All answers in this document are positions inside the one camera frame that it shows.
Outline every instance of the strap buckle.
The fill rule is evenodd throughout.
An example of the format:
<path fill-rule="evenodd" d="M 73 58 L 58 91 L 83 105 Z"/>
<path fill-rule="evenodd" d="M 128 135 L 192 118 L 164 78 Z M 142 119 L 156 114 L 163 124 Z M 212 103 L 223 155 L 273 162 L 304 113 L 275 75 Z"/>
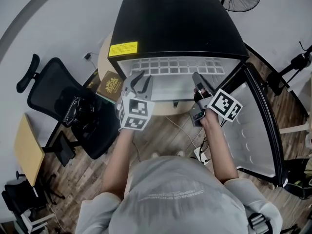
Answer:
<path fill-rule="evenodd" d="M 256 232 L 256 234 L 271 234 L 272 226 L 270 221 L 265 218 L 261 213 L 253 213 L 248 218 L 250 227 Z"/>

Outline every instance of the white power strip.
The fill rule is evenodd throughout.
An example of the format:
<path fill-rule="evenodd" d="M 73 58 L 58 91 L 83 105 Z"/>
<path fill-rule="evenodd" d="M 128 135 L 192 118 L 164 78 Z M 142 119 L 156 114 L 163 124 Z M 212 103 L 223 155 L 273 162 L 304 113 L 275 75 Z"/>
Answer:
<path fill-rule="evenodd" d="M 201 153 L 200 156 L 199 156 L 199 150 L 200 150 L 200 147 L 196 148 L 194 150 L 194 153 L 196 155 L 196 158 L 200 161 L 201 160 L 201 163 L 203 163 L 204 165 L 208 164 L 209 160 L 207 159 L 206 155 L 204 153 Z"/>

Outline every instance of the refrigerator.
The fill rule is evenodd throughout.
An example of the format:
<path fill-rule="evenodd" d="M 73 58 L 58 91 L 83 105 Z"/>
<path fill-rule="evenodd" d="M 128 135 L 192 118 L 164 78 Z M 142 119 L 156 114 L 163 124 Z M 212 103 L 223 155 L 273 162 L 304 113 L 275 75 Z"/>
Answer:
<path fill-rule="evenodd" d="M 237 168 L 276 186 L 285 184 L 275 116 L 219 0 L 123 0 L 107 58 L 123 79 L 144 71 L 137 86 L 153 76 L 155 102 L 193 100 L 194 72 L 231 94 L 243 108 L 222 129 Z"/>

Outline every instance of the foot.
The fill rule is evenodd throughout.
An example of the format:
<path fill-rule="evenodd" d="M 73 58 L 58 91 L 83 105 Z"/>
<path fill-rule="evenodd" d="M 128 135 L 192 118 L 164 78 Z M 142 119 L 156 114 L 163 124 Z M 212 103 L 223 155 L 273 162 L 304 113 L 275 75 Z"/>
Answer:
<path fill-rule="evenodd" d="M 184 151 L 178 151 L 176 153 L 176 156 L 185 157 L 185 153 L 184 153 Z"/>
<path fill-rule="evenodd" d="M 160 157 L 159 152 L 153 152 L 151 158 L 158 158 Z"/>

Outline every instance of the forearm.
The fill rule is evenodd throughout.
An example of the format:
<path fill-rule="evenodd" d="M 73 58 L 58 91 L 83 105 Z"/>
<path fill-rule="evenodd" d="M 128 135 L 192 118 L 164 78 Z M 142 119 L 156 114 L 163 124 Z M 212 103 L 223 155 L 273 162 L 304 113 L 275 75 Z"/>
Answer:
<path fill-rule="evenodd" d="M 101 192 L 110 192 L 123 200 L 127 185 L 133 130 L 122 129 L 102 179 Z"/>
<path fill-rule="evenodd" d="M 223 135 L 219 122 L 212 120 L 204 125 L 211 158 L 214 166 L 214 175 L 221 182 L 238 178 L 238 173 L 227 141 Z"/>

